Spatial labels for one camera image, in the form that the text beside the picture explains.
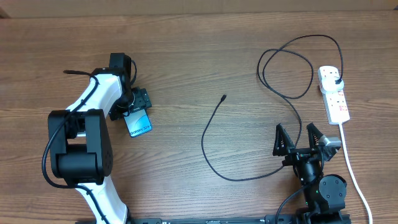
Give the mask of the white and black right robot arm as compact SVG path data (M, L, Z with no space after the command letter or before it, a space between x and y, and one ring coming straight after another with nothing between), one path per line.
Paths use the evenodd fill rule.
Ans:
M283 156L282 165L295 168L301 188L293 193L304 194L306 207L292 216L293 223L350 223L345 208L346 186L344 178L336 174L324 175L326 162L341 148L338 137L329 138L313 123L307 125L309 147L297 148L281 124L276 126L273 156Z

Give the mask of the blue Samsung Galaxy smartphone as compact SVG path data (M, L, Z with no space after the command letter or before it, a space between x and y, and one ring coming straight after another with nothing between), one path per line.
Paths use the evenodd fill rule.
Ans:
M152 131L152 124L146 110L139 110L124 117L130 137L136 138Z

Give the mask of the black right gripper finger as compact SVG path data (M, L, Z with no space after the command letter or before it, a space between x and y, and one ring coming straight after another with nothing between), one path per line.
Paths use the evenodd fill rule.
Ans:
M275 142L274 149L272 152L273 156L286 156L290 154L291 150L295 149L295 145L292 142L287 131L284 129L281 123L276 126L275 131Z
M323 134L313 123L307 125L307 132L308 132L309 146L311 148L316 148L318 146L325 145L325 143L322 141Z

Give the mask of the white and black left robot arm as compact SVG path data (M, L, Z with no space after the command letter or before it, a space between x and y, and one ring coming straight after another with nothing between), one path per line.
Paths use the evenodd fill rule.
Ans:
M137 65L124 53L111 53L108 67L88 74L90 83L65 110L48 116L49 141L42 175L58 189L75 189L86 200L95 223L134 223L111 178L113 149L106 119L124 120L130 137L152 130L147 90L134 87Z

